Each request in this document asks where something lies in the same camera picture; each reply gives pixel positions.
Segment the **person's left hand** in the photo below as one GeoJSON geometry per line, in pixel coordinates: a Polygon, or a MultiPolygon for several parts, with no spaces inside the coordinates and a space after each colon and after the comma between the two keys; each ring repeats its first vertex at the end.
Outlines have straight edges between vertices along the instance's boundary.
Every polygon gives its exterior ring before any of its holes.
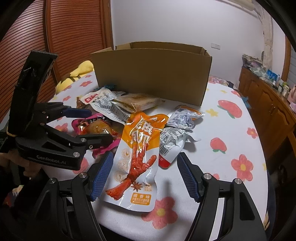
{"type": "Polygon", "coordinates": [[[1,153],[1,166],[8,167],[10,163],[24,167],[23,174],[27,177],[34,178],[39,173],[42,165],[39,163],[31,162],[22,158],[17,150],[9,151],[8,153],[1,153]]]}

